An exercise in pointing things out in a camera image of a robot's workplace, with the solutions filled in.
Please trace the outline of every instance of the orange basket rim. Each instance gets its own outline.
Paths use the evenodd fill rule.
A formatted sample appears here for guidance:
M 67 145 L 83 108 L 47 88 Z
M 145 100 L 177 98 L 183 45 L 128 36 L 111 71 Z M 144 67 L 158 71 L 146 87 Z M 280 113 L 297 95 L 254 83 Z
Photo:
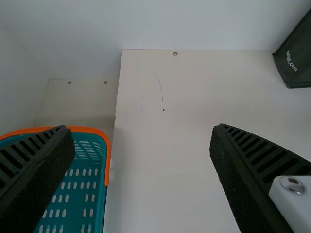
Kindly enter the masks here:
M 48 129 L 51 129 L 54 127 L 32 127 L 32 128 L 26 128 L 21 130 L 15 130 L 9 133 L 6 133 L 2 136 L 0 136 L 0 140 L 3 140 L 8 137 L 20 135 L 20 134 L 28 134 L 28 133 L 39 133 L 41 131 L 45 131 Z M 70 129 L 72 132 L 75 133 L 93 133 L 101 137 L 107 146 L 107 158 L 106 158 L 106 165 L 105 165 L 105 178 L 104 178 L 104 184 L 105 186 L 108 186 L 109 184 L 109 169 L 110 169 L 110 153 L 111 153 L 111 146 L 109 139 L 106 134 L 104 134 L 102 131 L 92 128 L 92 127 L 82 127 L 82 126 L 66 126 L 67 129 Z

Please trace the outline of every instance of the black bag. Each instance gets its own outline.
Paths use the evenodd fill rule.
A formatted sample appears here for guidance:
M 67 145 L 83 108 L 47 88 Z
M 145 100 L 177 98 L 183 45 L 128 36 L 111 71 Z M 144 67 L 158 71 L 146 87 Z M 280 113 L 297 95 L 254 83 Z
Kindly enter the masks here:
M 273 53 L 273 57 L 288 88 L 311 87 L 311 10 Z

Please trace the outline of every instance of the metal screw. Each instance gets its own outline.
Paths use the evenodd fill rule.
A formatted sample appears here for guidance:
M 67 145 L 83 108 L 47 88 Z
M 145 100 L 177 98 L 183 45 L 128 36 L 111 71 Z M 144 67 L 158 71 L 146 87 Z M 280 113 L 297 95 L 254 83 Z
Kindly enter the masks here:
M 282 187 L 289 192 L 295 194 L 303 194 L 305 192 L 305 186 L 299 179 L 295 177 L 283 176 L 280 178 L 280 183 Z

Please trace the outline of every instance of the white surface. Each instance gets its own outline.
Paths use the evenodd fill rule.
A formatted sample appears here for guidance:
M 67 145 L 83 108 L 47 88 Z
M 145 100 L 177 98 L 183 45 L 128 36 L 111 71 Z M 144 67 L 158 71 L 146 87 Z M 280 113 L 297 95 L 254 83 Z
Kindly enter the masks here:
M 34 125 L 48 78 L 0 25 L 0 135 Z
M 106 232 L 239 232 L 209 157 L 213 126 L 310 160 L 310 99 L 285 87 L 270 52 L 123 51 Z
M 35 125 L 94 127 L 112 141 L 117 90 L 116 80 L 50 79 Z
M 301 181 L 306 192 L 294 194 L 283 188 L 282 176 L 273 180 L 269 196 L 295 233 L 311 232 L 311 176 L 291 176 Z
M 58 78 L 119 76 L 121 49 L 275 50 L 309 0 L 1 0 L 0 17 Z

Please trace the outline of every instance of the black foam pad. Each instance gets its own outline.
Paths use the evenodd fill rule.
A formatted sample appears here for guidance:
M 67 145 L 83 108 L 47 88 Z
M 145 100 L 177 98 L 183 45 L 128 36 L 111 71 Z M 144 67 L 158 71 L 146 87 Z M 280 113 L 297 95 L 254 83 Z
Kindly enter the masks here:
M 268 196 L 280 175 L 311 175 L 311 163 L 252 133 L 220 124 L 210 157 L 242 233 L 292 233 Z
M 59 126 L 0 148 L 0 232 L 32 233 L 74 159 Z

